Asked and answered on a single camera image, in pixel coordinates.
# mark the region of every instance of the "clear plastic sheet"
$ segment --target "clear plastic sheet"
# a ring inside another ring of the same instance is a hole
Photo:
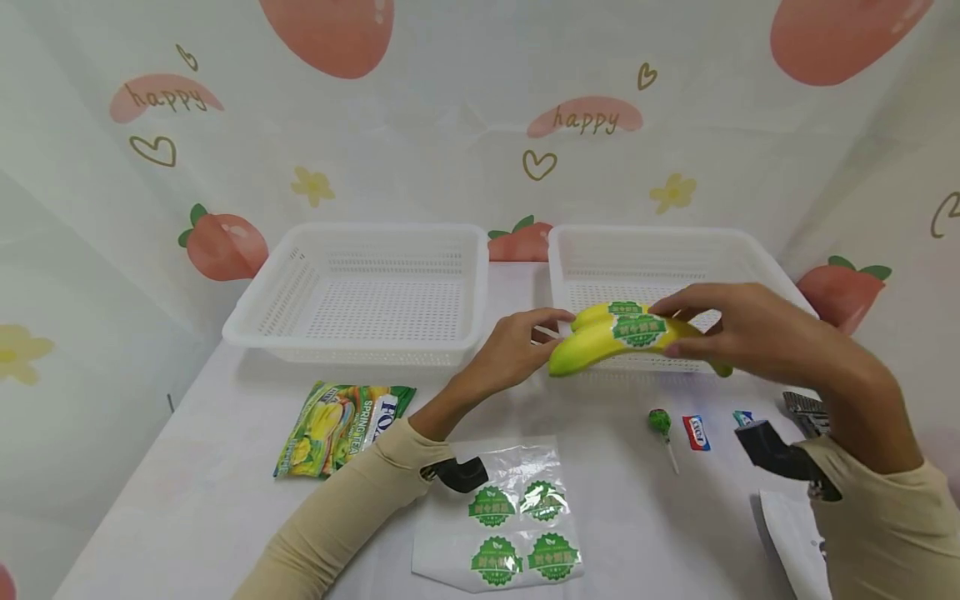
[[[490,481],[460,494],[435,485],[420,509],[413,572],[470,592],[556,584],[583,574],[553,437],[455,447]]]

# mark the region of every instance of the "green candy package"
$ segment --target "green candy package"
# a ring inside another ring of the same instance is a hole
[[[416,392],[318,381],[276,461],[274,477],[329,477],[402,417]]]

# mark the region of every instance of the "basket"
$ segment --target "basket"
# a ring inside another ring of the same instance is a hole
[[[224,339],[291,362],[457,367],[480,340],[487,235],[470,225],[309,223],[280,241]]]
[[[550,285],[554,305],[573,313],[611,300],[653,304],[697,281],[759,282],[816,315],[777,261],[736,229],[557,226],[551,229]],[[706,331],[716,311],[692,321]],[[658,354],[623,354],[596,372],[712,372],[707,363]]]

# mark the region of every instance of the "banana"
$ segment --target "banana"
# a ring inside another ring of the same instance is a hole
[[[664,348],[681,338],[703,335],[693,325],[676,319],[647,313],[608,312],[608,315],[604,316],[597,306],[587,309],[592,311],[592,321],[585,317],[573,335],[560,342],[550,355],[548,369],[551,376],[572,375],[624,352],[663,354]],[[581,321],[582,315],[583,312],[577,315],[577,321]],[[710,363],[710,366],[721,377],[729,377],[733,373],[733,369],[727,365]]]
[[[590,308],[585,308],[577,314],[576,320],[570,324],[570,329],[576,331],[581,327],[598,321],[607,321],[613,315],[641,315],[650,307],[646,304],[630,301],[601,302]]]

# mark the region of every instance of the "lollipop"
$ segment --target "lollipop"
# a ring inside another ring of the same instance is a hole
[[[650,411],[647,420],[653,430],[663,436],[663,443],[666,445],[666,451],[670,454],[670,462],[673,464],[673,472],[679,475],[680,467],[677,466],[677,458],[673,455],[673,446],[670,445],[670,415],[662,408],[655,408]]]

